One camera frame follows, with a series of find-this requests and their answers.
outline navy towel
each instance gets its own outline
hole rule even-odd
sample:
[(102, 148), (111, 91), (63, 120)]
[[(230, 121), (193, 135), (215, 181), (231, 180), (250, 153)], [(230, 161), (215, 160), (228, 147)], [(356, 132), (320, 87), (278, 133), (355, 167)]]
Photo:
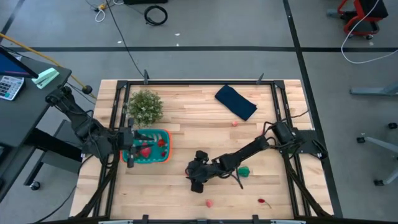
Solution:
[(257, 110), (256, 105), (250, 103), (228, 85), (223, 86), (216, 93), (216, 99), (245, 121)]

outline white cable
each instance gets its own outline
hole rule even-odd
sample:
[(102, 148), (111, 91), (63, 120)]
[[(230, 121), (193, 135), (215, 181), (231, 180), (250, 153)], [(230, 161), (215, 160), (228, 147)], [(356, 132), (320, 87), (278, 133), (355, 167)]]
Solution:
[(345, 58), (348, 62), (350, 62), (350, 63), (353, 63), (353, 64), (363, 64), (363, 63), (373, 62), (373, 61), (375, 61), (375, 60), (379, 60), (379, 59), (382, 59), (382, 58), (391, 56), (391, 55), (393, 55), (393, 54), (395, 54), (395, 53), (398, 52), (398, 50), (396, 50), (396, 51), (394, 51), (393, 53), (389, 53), (389, 54), (387, 54), (387, 55), (385, 55), (385, 56), (378, 57), (378, 58), (374, 58), (374, 59), (367, 60), (367, 61), (364, 61), (364, 62), (354, 62), (354, 61), (348, 59), (347, 56), (344, 54), (343, 47), (344, 47), (346, 41), (348, 40), (348, 37), (349, 37), (349, 36), (351, 35), (351, 33), (355, 30), (356, 26), (358, 26), (365, 18), (368, 17), (368, 15), (370, 15), (370, 13), (373, 12), (373, 10), (376, 8), (376, 6), (377, 6), (377, 4), (379, 3), (379, 1), (380, 1), (380, 0), (377, 0), (376, 3), (374, 4), (373, 8), (368, 12), (368, 14), (367, 14), (364, 18), (362, 18), (357, 24), (355, 24), (355, 26), (354, 26), (354, 27), (351, 29), (351, 31), (348, 33), (346, 39), (344, 40), (343, 44), (341, 45), (341, 53), (343, 54), (344, 58)]
[[(98, 20), (98, 15), (101, 12), (104, 14), (104, 17), (102, 17), (102, 19)], [(102, 22), (102, 21), (104, 21), (104, 19), (105, 19), (105, 12), (102, 9), (99, 9), (99, 11), (97, 12), (97, 15), (95, 16), (95, 22)]]
[(122, 0), (122, 3), (116, 3), (116, 1), (113, 0), (113, 4), (121, 5), (121, 4), (124, 4), (124, 1)]

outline gray floor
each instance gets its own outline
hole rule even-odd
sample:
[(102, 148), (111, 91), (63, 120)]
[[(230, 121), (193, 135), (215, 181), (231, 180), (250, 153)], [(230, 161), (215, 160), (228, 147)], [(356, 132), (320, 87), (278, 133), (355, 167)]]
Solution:
[[(98, 4), (100, 0), (89, 0)], [(348, 47), (397, 47), (395, 21), (397, 1), (384, 0), (390, 16), (372, 41), (354, 38)], [(339, 0), (289, 1), (302, 47), (339, 47), (345, 38), (342, 23), (327, 18), (325, 10)], [(0, 27), (16, 5), (0, 2)], [(146, 6), (134, 6), (141, 12)], [(164, 6), (169, 20), (162, 27), (144, 24), (140, 14), (126, 6), (112, 10), (128, 46), (265, 46), (293, 47), (284, 6), (279, 0), (170, 0)], [(32, 47), (122, 47), (109, 11), (102, 23), (84, 0), (25, 1), (7, 35)], [(5, 46), (13, 46), (3, 41)], [(82, 82), (98, 92), (104, 78), (139, 78), (125, 52), (46, 52), (72, 69)], [(132, 52), (138, 66), (151, 78), (264, 78), (301, 79), (294, 52)], [(358, 145), (361, 133), (397, 141), (397, 131), (386, 129), (396, 120), (398, 103), (392, 98), (351, 96), (351, 86), (384, 86), (396, 82), (394, 55), (365, 65), (352, 65), (340, 53), (304, 53), (308, 76), (330, 153), (343, 215), (347, 218), (398, 221), (398, 181), (385, 187), (373, 186), (397, 161), (390, 152), (370, 144)], [(353, 60), (380, 56), (378, 53), (350, 53)], [(77, 102), (93, 107), (80, 95)], [(49, 110), (39, 128), (54, 133), (65, 117)], [(37, 180), (42, 189), (31, 192), (22, 183), (40, 153), (34, 154), (13, 188), (0, 203), (0, 223), (27, 223), (51, 212), (69, 194), (76, 175), (44, 166)], [(49, 220), (68, 216), (71, 201)]]

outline potted plant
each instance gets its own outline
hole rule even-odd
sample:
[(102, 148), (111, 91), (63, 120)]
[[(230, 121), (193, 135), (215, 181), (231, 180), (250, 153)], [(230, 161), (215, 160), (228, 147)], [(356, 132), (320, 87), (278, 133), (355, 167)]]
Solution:
[(132, 94), (127, 112), (134, 118), (137, 128), (146, 128), (163, 117), (163, 102), (160, 96), (150, 90), (140, 90)]

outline teal basket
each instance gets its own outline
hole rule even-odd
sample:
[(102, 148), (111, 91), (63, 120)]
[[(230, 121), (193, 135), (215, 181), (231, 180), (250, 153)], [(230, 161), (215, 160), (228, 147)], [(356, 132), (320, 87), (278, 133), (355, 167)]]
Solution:
[[(150, 155), (148, 158), (138, 155), (134, 157), (134, 162), (137, 164), (150, 164), (153, 162), (167, 162), (169, 157), (171, 156), (171, 137), (170, 134), (166, 130), (161, 129), (140, 129), (138, 132), (141, 135), (150, 137), (154, 139), (153, 141), (142, 141), (142, 140), (134, 140), (133, 146), (141, 146), (144, 143), (153, 146), (150, 147)], [(164, 146), (158, 146), (158, 141), (163, 139), (165, 141)], [(122, 158), (124, 162), (127, 162), (128, 154), (127, 151), (122, 151)]]

